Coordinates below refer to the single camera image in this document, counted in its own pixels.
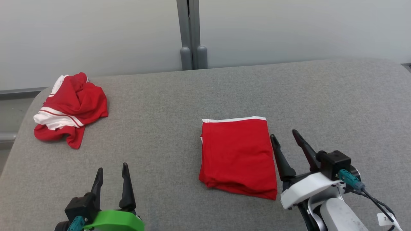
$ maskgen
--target green mount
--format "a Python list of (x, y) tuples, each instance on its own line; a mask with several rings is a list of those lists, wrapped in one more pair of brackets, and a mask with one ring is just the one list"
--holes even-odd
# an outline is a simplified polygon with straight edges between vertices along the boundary
[(101, 231), (144, 231), (144, 223), (133, 213), (105, 210), (97, 214), (93, 224), (85, 225), (83, 228), (96, 228)]
[[(91, 192), (83, 197), (74, 197), (64, 210), (68, 221), (59, 222), (54, 231), (67, 230), (101, 230), (101, 231), (144, 231), (144, 223), (136, 215), (136, 200), (134, 198), (130, 171), (127, 163), (122, 168), (123, 192), (119, 210), (100, 210), (100, 191), (103, 185), (103, 168), (99, 168), (91, 188)], [(81, 225), (75, 223), (80, 217)]]

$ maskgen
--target teal connector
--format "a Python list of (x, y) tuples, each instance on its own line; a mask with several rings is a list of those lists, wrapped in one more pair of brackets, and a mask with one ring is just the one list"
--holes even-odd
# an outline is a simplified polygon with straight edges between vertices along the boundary
[(359, 181), (353, 174), (345, 169), (341, 169), (338, 172), (338, 177), (340, 180), (344, 181), (346, 184), (352, 186), (355, 190), (361, 191), (362, 188), (365, 188), (364, 183)]
[(67, 231), (81, 231), (83, 230), (84, 224), (84, 218), (82, 216), (77, 216)]

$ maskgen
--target gray fabric surface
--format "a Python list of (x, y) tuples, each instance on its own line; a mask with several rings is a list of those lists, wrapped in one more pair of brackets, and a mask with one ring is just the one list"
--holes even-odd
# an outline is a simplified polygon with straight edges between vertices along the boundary
[[(207, 189), (199, 180), (201, 119), (267, 118), (297, 173), (308, 163), (291, 134), (315, 150), (352, 158), (368, 192), (411, 227), (411, 75), (384, 60), (322, 60), (133, 76), (100, 77), (109, 117), (87, 126), (79, 150), (33, 136), (40, 93), (21, 125), (0, 178), (1, 230), (53, 230), (64, 208), (104, 168), (102, 209), (118, 208), (127, 162), (146, 230), (305, 230), (279, 200)], [(369, 230), (378, 208), (345, 200)]]

